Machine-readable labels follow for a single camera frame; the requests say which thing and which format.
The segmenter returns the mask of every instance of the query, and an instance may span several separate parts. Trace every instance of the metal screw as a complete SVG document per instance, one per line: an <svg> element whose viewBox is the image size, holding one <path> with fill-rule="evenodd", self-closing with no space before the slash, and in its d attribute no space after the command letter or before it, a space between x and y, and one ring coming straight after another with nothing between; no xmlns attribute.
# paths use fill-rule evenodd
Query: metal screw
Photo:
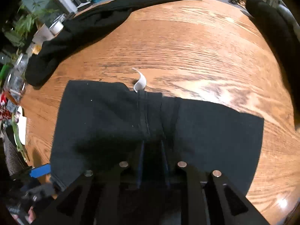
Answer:
<svg viewBox="0 0 300 225"><path fill-rule="evenodd" d="M215 170L212 172L212 174L215 176L215 177L220 177L222 175L222 173L219 171L219 170Z"/></svg>
<svg viewBox="0 0 300 225"><path fill-rule="evenodd" d="M187 166L187 163L181 161L181 162L178 162L177 165L178 165L179 167L186 167L186 166Z"/></svg>
<svg viewBox="0 0 300 225"><path fill-rule="evenodd" d="M119 166L120 166L120 167L123 167L123 168L128 167L128 162L126 162L126 161L120 162L120 163L119 163Z"/></svg>
<svg viewBox="0 0 300 225"><path fill-rule="evenodd" d="M91 177L91 176L93 175L93 171L92 171L92 170L86 170L86 171L84 172L84 175L85 175L86 177Z"/></svg>

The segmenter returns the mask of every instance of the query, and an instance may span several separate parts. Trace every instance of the wood grain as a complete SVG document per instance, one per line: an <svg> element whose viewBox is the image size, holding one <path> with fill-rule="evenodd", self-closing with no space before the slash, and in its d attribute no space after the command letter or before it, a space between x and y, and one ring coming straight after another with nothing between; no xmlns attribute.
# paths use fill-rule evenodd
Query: wood grain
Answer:
<svg viewBox="0 0 300 225"><path fill-rule="evenodd" d="M132 88L139 77L132 67L147 78L147 91L263 117L262 151L247 198L271 224L288 214L300 194L300 136L291 97L254 24L238 8L215 0L138 10L104 39L64 60L40 90L28 86L21 104L31 163L49 161L68 80L123 82Z"/></svg>

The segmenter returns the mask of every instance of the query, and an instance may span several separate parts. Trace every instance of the wooden table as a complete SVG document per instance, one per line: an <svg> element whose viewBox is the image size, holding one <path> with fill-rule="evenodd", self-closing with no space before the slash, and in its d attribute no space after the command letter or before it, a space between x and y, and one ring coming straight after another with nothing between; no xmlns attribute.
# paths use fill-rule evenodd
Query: wooden table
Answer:
<svg viewBox="0 0 300 225"><path fill-rule="evenodd" d="M104 39L64 60L40 90L28 86L21 104L28 117L30 162L49 161L68 80L123 82L132 88L139 77L132 67L147 78L147 91L263 117L262 150L247 198L271 224L291 211L300 194L300 136L291 97L257 28L241 10L216 0L138 10Z"/></svg>

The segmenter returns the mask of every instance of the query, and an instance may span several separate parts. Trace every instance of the green leaf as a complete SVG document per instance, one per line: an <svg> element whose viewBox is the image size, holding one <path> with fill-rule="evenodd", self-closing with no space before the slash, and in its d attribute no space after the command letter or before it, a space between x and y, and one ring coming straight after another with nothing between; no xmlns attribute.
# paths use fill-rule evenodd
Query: green leaf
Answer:
<svg viewBox="0 0 300 225"><path fill-rule="evenodd" d="M19 29L21 28L23 21L24 21L24 15L22 15L22 16L20 17L20 19L16 22L16 26L15 26L16 31L19 30Z"/></svg>
<svg viewBox="0 0 300 225"><path fill-rule="evenodd" d="M22 20L20 19L19 28L24 27L25 24L26 24L26 18L23 17Z"/></svg>
<svg viewBox="0 0 300 225"><path fill-rule="evenodd" d="M18 132L18 126L15 121L15 116L14 114L11 115L11 125L13 127L13 133L15 135L15 140L16 140L16 145L17 145L17 150L21 152L22 156L24 159L29 160L27 150L23 147L20 138L19 138L19 132Z"/></svg>
<svg viewBox="0 0 300 225"><path fill-rule="evenodd" d="M22 4L22 5L19 7L17 13L19 12L20 9L25 9L25 5Z"/></svg>
<svg viewBox="0 0 300 225"><path fill-rule="evenodd" d="M45 13L55 13L57 11L59 11L59 10L58 9L48 9L45 11Z"/></svg>
<svg viewBox="0 0 300 225"><path fill-rule="evenodd" d="M29 16L28 19L27 19L27 23L26 23L26 28L28 31L31 30L31 21L32 21L32 17Z"/></svg>
<svg viewBox="0 0 300 225"><path fill-rule="evenodd" d="M22 37L15 30L8 31L8 32L6 31L4 32L4 35L7 39L9 39L14 44L19 45L21 43Z"/></svg>

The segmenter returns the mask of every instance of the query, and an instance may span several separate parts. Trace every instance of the black cloth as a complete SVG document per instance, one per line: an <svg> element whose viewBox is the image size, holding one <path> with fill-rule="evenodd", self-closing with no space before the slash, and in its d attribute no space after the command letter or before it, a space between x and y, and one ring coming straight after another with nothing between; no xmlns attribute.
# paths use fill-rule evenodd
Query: black cloth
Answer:
<svg viewBox="0 0 300 225"><path fill-rule="evenodd" d="M254 24L271 44L280 60L291 87L295 106L300 110L300 43L288 23L277 10L260 0L247 0L247 11Z"/></svg>
<svg viewBox="0 0 300 225"><path fill-rule="evenodd" d="M45 41L40 53L29 59L25 72L26 81L32 86L43 85L64 58L80 46L105 37L133 11L175 1L181 0L114 0L66 21L59 35Z"/></svg>
<svg viewBox="0 0 300 225"><path fill-rule="evenodd" d="M263 137L264 120L206 101L130 91L123 83L69 81L51 150L51 172L66 186L84 170L104 171L138 144L155 151L164 139L182 161L220 170L246 194Z"/></svg>

